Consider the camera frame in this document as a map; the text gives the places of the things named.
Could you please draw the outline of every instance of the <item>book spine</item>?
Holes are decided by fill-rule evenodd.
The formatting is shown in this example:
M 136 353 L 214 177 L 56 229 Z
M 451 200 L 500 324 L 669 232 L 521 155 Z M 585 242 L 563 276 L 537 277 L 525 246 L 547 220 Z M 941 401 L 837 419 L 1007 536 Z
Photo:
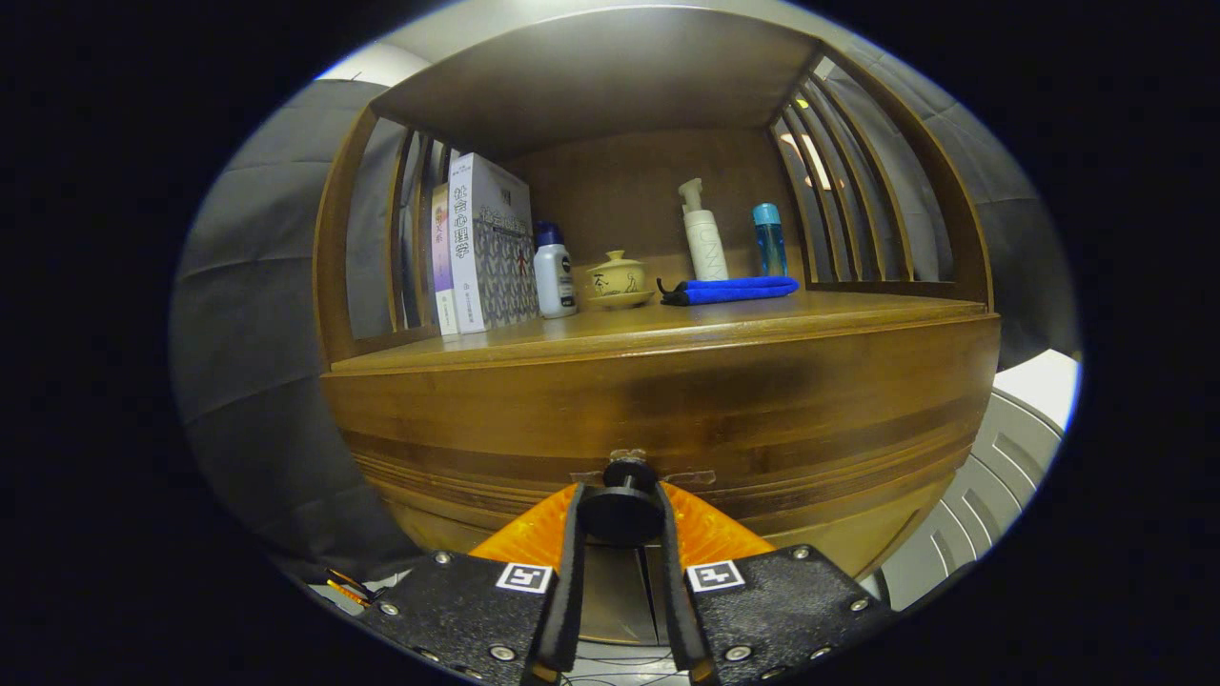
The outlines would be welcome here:
M 454 276 L 454 305 L 461 333 L 487 331 L 483 304 L 478 298 L 478 270 L 475 262 L 473 179 L 475 154 L 467 153 L 449 167 L 449 217 L 453 222 L 449 266 Z
M 449 265 L 449 184 L 442 183 L 432 192 L 432 283 L 437 291 L 437 323 L 440 334 L 458 331 L 458 309 L 454 306 L 454 272 Z

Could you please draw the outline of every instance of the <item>pump dispenser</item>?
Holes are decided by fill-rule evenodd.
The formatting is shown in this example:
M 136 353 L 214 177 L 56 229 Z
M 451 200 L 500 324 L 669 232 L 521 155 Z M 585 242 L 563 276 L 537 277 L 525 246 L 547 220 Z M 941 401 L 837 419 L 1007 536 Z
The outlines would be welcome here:
M 703 209 L 700 192 L 702 178 L 692 178 L 678 187 L 678 195 L 686 200 L 682 204 L 682 223 L 686 225 L 687 243 L 691 244 L 694 277 L 699 281 L 725 281 L 728 278 L 728 266 L 725 264 L 725 249 L 720 244 L 720 231 L 711 210 Z

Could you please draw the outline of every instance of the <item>screw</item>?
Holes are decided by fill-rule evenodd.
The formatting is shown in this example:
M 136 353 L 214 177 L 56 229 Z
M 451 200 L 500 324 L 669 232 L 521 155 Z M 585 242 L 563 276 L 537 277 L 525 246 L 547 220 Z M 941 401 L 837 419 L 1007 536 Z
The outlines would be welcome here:
M 750 657 L 754 651 L 749 646 L 733 646 L 725 651 L 725 659 L 728 662 L 742 662 L 743 659 Z

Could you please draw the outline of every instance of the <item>black knob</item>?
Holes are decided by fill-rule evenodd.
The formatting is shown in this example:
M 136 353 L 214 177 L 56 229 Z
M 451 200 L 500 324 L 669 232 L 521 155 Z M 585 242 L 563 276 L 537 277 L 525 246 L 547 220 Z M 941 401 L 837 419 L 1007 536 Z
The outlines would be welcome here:
M 656 472 L 638 458 L 610 463 L 604 488 L 587 488 L 576 507 L 587 532 L 615 546 L 640 546 L 661 533 L 665 514 L 653 491 Z

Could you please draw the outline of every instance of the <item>white bottle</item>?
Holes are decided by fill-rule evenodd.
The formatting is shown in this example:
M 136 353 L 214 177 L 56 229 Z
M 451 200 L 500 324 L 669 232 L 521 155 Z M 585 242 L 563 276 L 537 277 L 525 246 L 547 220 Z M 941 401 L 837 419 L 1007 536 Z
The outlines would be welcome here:
M 534 255 L 534 280 L 538 284 L 538 308 L 547 319 L 576 314 L 576 288 L 572 284 L 572 261 L 564 248 L 559 227 L 549 221 L 536 222 L 538 254 Z
M 691 244 L 694 277 L 699 281 L 725 281 L 728 278 L 725 249 L 720 244 L 716 218 L 711 216 L 711 210 L 704 210 L 699 204 L 702 190 L 702 178 L 692 178 L 678 187 L 678 195 L 686 200 L 682 204 L 682 223 L 687 227 L 687 243 Z

